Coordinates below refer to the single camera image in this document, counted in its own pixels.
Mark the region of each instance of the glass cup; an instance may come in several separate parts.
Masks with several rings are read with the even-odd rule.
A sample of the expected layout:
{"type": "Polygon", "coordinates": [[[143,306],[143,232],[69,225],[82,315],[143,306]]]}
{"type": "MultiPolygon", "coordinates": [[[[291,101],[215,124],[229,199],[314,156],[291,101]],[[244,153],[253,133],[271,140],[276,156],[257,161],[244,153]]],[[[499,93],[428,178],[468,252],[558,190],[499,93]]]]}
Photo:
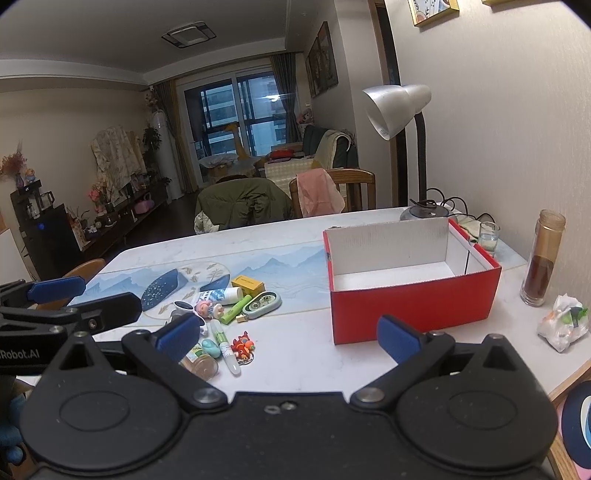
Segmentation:
{"type": "Polygon", "coordinates": [[[495,256],[496,245],[499,242],[501,227],[493,222],[481,222],[478,234],[478,244],[491,256],[495,256]]]}

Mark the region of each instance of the ceiling air conditioner vent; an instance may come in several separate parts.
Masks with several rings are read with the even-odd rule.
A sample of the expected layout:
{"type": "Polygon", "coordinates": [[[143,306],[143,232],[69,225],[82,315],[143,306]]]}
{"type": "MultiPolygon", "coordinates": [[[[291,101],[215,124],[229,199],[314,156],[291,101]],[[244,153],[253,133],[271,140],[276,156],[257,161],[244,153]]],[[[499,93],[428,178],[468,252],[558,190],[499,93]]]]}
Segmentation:
{"type": "Polygon", "coordinates": [[[186,48],[216,38],[216,34],[204,22],[196,22],[185,25],[184,27],[175,28],[162,35],[162,38],[169,41],[175,47],[186,48]]]}

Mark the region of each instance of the potted plant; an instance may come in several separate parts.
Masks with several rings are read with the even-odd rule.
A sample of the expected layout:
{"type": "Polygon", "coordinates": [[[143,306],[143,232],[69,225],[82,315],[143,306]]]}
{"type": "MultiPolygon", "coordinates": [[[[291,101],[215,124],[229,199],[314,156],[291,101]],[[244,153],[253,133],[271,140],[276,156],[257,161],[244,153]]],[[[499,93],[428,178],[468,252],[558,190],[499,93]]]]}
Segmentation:
{"type": "Polygon", "coordinates": [[[27,159],[20,151],[20,147],[16,152],[7,157],[2,158],[2,165],[0,166],[0,179],[14,179],[17,188],[25,186],[25,181],[22,179],[21,172],[27,165],[27,159]]]}

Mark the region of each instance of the green jacket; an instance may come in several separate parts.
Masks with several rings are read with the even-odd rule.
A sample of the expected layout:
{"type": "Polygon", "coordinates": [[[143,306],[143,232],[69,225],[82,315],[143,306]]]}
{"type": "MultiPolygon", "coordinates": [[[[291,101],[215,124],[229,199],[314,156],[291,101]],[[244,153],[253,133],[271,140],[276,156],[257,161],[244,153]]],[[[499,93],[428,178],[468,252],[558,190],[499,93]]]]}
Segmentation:
{"type": "Polygon", "coordinates": [[[195,215],[203,211],[220,230],[295,218],[291,199],[268,179],[238,179],[211,185],[197,197],[195,215]]]}

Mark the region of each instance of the glue stick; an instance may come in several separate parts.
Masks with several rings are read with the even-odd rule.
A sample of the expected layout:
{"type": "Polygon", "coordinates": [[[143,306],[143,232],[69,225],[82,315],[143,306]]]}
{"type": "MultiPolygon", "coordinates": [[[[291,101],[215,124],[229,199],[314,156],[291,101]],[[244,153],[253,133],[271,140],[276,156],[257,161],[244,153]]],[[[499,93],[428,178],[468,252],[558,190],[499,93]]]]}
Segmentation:
{"type": "Polygon", "coordinates": [[[213,336],[215,337],[216,342],[222,351],[223,359],[230,369],[230,372],[235,376],[240,375],[240,365],[238,365],[238,361],[234,356],[234,352],[232,352],[232,348],[230,347],[230,343],[226,338],[226,334],[222,330],[222,324],[219,320],[213,319],[211,322],[209,322],[209,326],[212,328],[213,336]]]}

